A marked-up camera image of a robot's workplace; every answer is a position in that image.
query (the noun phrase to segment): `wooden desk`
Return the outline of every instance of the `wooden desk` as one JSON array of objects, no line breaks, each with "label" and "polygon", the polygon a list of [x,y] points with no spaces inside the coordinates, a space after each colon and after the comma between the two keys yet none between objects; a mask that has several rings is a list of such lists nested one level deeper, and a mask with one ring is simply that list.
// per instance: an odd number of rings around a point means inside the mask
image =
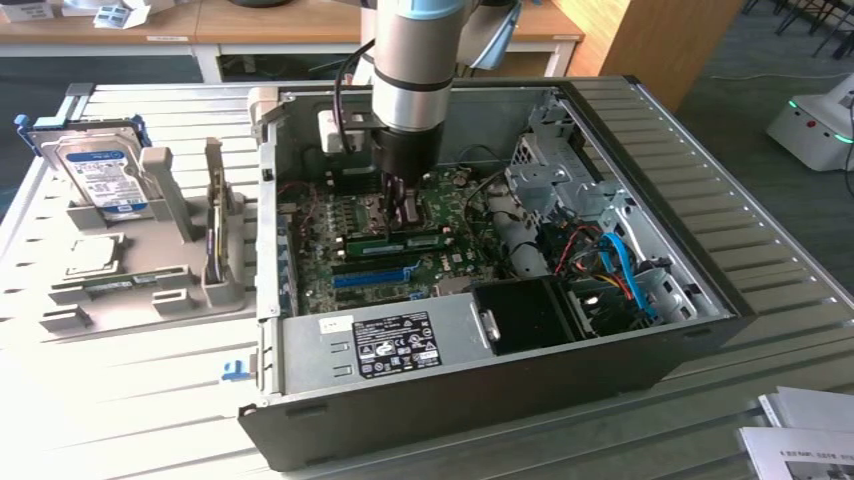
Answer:
[{"label": "wooden desk", "polygon": [[95,28],[92,17],[5,23],[0,14],[0,57],[191,55],[200,6],[178,5],[128,30]]},{"label": "wooden desk", "polygon": [[[525,3],[509,51],[545,53],[546,76],[563,76],[583,33],[550,0],[542,6],[531,0]],[[222,82],[219,55],[352,52],[359,46],[359,23],[359,8],[330,0],[295,0],[266,9],[203,0],[196,51],[206,83]]]},{"label": "wooden desk", "polygon": [[[563,76],[583,33],[550,0],[525,2],[498,74]],[[199,0],[128,30],[96,29],[91,17],[4,22],[0,57],[192,55],[206,83],[223,81],[220,55],[351,53],[360,39],[359,8],[331,0],[264,9]]]}]

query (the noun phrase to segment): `red cable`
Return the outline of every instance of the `red cable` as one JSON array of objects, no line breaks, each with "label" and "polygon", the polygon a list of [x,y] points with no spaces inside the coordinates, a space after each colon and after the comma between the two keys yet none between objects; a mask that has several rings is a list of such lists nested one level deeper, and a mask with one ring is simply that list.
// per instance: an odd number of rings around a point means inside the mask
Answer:
[{"label": "red cable", "polygon": [[575,236],[581,233],[582,230],[597,230],[598,232],[602,232],[602,229],[599,227],[597,227],[595,225],[581,225],[575,231],[573,232],[573,235],[570,235],[570,241],[566,242],[566,247],[563,248],[563,253],[561,254],[561,260],[558,261],[558,268],[555,268],[555,275],[558,273],[561,273],[561,269],[563,268],[563,262],[566,260],[566,256],[570,253],[570,250],[573,249],[573,243],[575,243]]},{"label": "red cable", "polygon": [[611,275],[611,278],[614,278],[614,280],[619,284],[619,289],[626,294],[626,299],[631,300],[634,298],[634,296],[631,295],[631,290],[629,290],[629,287],[626,286],[626,283],[623,282],[623,279],[619,278],[619,276],[617,276],[617,275]]},{"label": "red cable", "polygon": [[306,218],[303,219],[303,222],[299,224],[299,229],[303,230],[306,228],[306,223],[308,223],[308,219],[311,218],[311,216],[315,213],[315,209],[318,208],[318,189],[315,189],[311,184],[306,183],[306,182],[300,182],[300,181],[295,181],[295,182],[288,182],[284,185],[282,185],[282,188],[279,188],[279,195],[282,195],[286,190],[291,187],[296,187],[296,186],[303,186],[308,189],[308,191],[311,192],[311,207],[308,208],[308,214],[306,215]]}]

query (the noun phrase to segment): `green motherboard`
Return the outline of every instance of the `green motherboard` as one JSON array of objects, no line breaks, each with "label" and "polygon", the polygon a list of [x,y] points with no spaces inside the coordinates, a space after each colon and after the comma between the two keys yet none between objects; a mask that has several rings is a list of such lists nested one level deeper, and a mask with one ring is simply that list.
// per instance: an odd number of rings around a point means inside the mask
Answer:
[{"label": "green motherboard", "polygon": [[374,180],[356,180],[362,186],[351,188],[331,173],[327,178],[311,191],[294,189],[280,198],[299,247],[300,315],[459,293],[499,277],[490,260],[499,241],[486,194],[473,197],[471,230],[463,219],[466,199],[482,180],[471,168],[442,167],[428,174],[411,205],[418,222],[396,224],[391,236],[378,188],[362,188]]}]

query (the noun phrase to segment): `floor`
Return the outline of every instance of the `floor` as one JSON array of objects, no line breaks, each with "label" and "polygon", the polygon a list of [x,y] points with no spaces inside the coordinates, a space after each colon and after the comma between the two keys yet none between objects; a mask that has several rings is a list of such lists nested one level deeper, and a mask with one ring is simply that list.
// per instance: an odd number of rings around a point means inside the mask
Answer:
[{"label": "floor", "polygon": [[[822,93],[833,79],[767,77],[733,81],[714,76],[754,74],[826,76],[854,72],[851,57],[835,61],[830,52],[810,53],[821,42],[806,35],[809,22],[798,20],[782,37],[774,35],[781,17],[773,2],[759,2],[749,15],[738,15],[710,59],[702,78],[677,116],[747,186],[771,214],[850,291],[854,261],[854,199],[839,172],[817,173],[765,135],[765,128],[794,94]],[[191,58],[38,58],[3,59],[0,73],[0,215],[30,165],[30,153],[12,128],[18,113],[51,115],[72,82],[170,83],[202,80]]]},{"label": "floor", "polygon": [[837,40],[818,58],[810,57],[823,32],[807,36],[806,20],[797,21],[783,36],[774,35],[782,15],[775,17],[771,10],[773,2],[763,0],[749,15],[738,15],[677,117],[819,263],[854,292],[854,199],[845,189],[842,173],[810,170],[765,134],[793,95],[825,93],[845,76],[743,81],[713,78],[854,72],[853,57],[838,61],[830,58]]}]

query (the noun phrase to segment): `blue label hard drive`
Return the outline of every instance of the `blue label hard drive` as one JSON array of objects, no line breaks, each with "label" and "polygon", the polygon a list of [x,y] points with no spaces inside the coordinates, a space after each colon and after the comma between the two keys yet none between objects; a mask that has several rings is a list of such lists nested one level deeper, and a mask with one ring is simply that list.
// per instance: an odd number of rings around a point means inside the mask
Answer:
[{"label": "blue label hard drive", "polygon": [[42,156],[72,182],[76,207],[95,207],[104,220],[151,217],[160,198],[147,181],[140,155],[147,142],[131,120],[68,124],[64,130],[30,132]]}]

